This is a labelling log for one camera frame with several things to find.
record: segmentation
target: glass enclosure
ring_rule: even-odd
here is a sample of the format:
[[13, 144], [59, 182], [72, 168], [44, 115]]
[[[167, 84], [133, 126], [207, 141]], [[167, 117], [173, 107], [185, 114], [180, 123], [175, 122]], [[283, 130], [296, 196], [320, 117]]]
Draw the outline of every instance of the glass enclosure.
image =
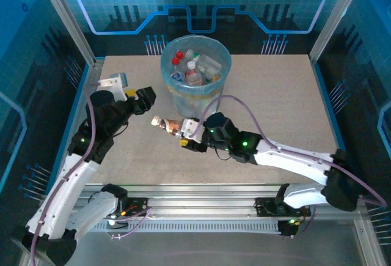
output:
[[216, 38], [232, 54], [307, 54], [335, 2], [67, 0], [96, 56], [160, 54], [186, 34]]
[[18, 265], [8, 237], [45, 192], [85, 62], [49, 0], [1, 0], [0, 12], [0, 260]]
[[[363, 178], [388, 203], [391, 202], [390, 2], [353, 0], [318, 61], [346, 149], [358, 161]], [[378, 220], [376, 225], [382, 225], [382, 221]], [[388, 236], [388, 228], [382, 230], [385, 233], [379, 236]]]

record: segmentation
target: beige tabletop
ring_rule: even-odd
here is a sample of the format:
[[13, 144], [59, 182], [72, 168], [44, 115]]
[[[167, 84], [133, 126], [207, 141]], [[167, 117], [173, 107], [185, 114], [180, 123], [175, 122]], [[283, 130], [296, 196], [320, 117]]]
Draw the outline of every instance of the beige tabletop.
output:
[[[154, 115], [181, 119], [163, 83], [160, 56], [108, 56], [101, 79], [125, 72], [129, 87], [152, 86], [155, 105], [132, 116], [128, 129], [116, 137], [90, 183], [118, 185], [162, 183], [304, 183], [310, 180], [282, 169], [222, 161], [214, 150], [195, 153], [178, 139], [151, 126]], [[336, 144], [307, 55], [233, 55], [224, 94], [246, 102], [267, 137], [282, 144], [332, 153]], [[220, 111], [240, 130], [257, 132], [250, 116], [235, 101], [221, 102]]]

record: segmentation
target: plastic bucket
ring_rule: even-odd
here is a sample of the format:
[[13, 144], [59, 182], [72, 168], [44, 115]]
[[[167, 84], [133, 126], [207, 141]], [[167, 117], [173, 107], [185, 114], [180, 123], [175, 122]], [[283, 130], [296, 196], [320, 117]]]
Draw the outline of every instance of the plastic bucket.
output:
[[[171, 77], [175, 71], [172, 65], [172, 58], [177, 51], [186, 53], [187, 50], [193, 50], [196, 53], [205, 54], [221, 64], [221, 70], [218, 73], [218, 79], [202, 86], [190, 86], [179, 82]], [[183, 58], [184, 65], [189, 61]], [[231, 55], [226, 47], [217, 40], [205, 37], [203, 35], [186, 35], [177, 38], [168, 43], [161, 55], [161, 74], [164, 82], [172, 94], [174, 105], [177, 111], [187, 118], [200, 118], [201, 113], [206, 106], [217, 96], [222, 94], [225, 80], [231, 68]], [[217, 112], [220, 100], [218, 100], [209, 109], [206, 118]]]

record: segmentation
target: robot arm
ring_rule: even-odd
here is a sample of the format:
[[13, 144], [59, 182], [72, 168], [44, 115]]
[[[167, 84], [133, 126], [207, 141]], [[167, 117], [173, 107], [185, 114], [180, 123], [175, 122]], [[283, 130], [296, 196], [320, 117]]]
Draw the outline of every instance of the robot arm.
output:
[[[95, 115], [96, 136], [92, 150], [78, 169], [65, 180], [49, 205], [39, 230], [35, 254], [50, 264], [65, 265], [76, 249], [78, 240], [94, 225], [110, 214], [128, 216], [128, 192], [115, 185], [106, 185], [83, 209], [71, 215], [84, 185], [99, 168], [103, 158], [114, 145], [113, 138], [121, 127], [128, 124], [133, 114], [140, 115], [154, 104], [156, 95], [151, 87], [136, 91], [137, 99], [122, 90], [120, 77], [100, 81], [98, 90], [91, 96]], [[68, 155], [54, 188], [67, 172], [86, 153], [91, 141], [90, 111], [87, 119], [72, 137]], [[25, 251], [30, 251], [32, 238], [41, 222], [41, 215], [49, 196], [28, 221], [26, 227], [15, 229], [12, 240]]]
[[[266, 141], [259, 134], [239, 131], [222, 113], [211, 115], [194, 134], [197, 126], [198, 121], [195, 119], [182, 121], [177, 137], [182, 139], [181, 146], [185, 149], [195, 152], [206, 152], [208, 147], [225, 150], [240, 163], [274, 166], [315, 181], [313, 184], [281, 186], [275, 199], [276, 208], [279, 205], [298, 209], [305, 205], [330, 204], [345, 211], [356, 209], [362, 187], [347, 175], [326, 164], [336, 163], [349, 170], [349, 162], [344, 151], [337, 150], [331, 155], [288, 147], [270, 139]], [[286, 150], [306, 154], [317, 161], [286, 153]]]

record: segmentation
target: white bottle cap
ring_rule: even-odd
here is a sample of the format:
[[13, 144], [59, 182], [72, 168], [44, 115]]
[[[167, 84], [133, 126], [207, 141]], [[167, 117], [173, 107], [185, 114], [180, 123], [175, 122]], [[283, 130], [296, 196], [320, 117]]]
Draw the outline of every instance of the white bottle cap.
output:
[[153, 126], [157, 126], [157, 125], [159, 125], [159, 121], [160, 121], [160, 117], [159, 116], [153, 116], [153, 119], [152, 119], [152, 121], [151, 121], [151, 124], [153, 125]]
[[185, 54], [185, 57], [189, 60], [193, 60], [194, 51], [192, 49], [188, 50]]
[[195, 69], [196, 68], [196, 63], [194, 61], [189, 61], [188, 62], [188, 69]]

